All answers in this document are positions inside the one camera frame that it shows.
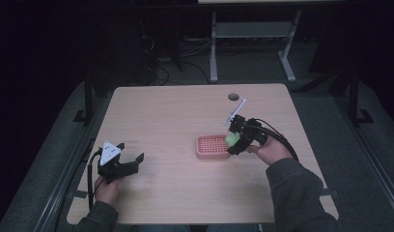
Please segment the plastic basket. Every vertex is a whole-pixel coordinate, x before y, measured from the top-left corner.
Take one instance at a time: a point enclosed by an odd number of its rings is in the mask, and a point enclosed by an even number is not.
[[[225,134],[199,135],[196,142],[197,158],[206,160],[230,157],[224,140],[226,136]]]

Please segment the person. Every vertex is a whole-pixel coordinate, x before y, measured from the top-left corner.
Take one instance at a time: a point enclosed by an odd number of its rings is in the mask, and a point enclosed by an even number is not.
[[[341,230],[335,217],[326,213],[320,203],[324,186],[321,179],[293,159],[284,145],[269,136],[264,146],[250,145],[246,151],[256,154],[268,165],[266,173],[274,206],[276,231]],[[116,180],[107,185],[101,182],[101,177],[97,179],[97,201],[92,211],[80,220],[73,231],[113,230],[118,213],[112,206],[117,199],[121,182],[122,180]],[[187,231],[187,228],[182,227],[181,231]]]

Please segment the person's left hand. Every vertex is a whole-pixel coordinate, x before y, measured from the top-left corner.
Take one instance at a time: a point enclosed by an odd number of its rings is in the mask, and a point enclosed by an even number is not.
[[[120,178],[107,185],[103,177],[99,176],[95,181],[95,187],[98,188],[95,192],[96,200],[113,205],[118,198],[119,186],[122,181],[123,178]]]

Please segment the forearm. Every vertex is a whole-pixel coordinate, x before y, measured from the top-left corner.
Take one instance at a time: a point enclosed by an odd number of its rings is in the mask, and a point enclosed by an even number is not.
[[[321,203],[321,179],[294,159],[281,159],[267,170],[277,231],[338,231],[336,219]]]
[[[79,221],[73,232],[80,231],[92,231],[92,232],[104,232],[113,231],[113,227],[118,219],[118,213],[116,210],[101,201],[97,201],[92,211],[83,219]]]

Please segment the green object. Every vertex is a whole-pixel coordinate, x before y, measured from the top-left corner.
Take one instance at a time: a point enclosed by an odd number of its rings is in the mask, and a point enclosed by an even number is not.
[[[225,144],[227,145],[227,148],[234,146],[237,141],[239,141],[239,133],[229,133],[225,137]]]

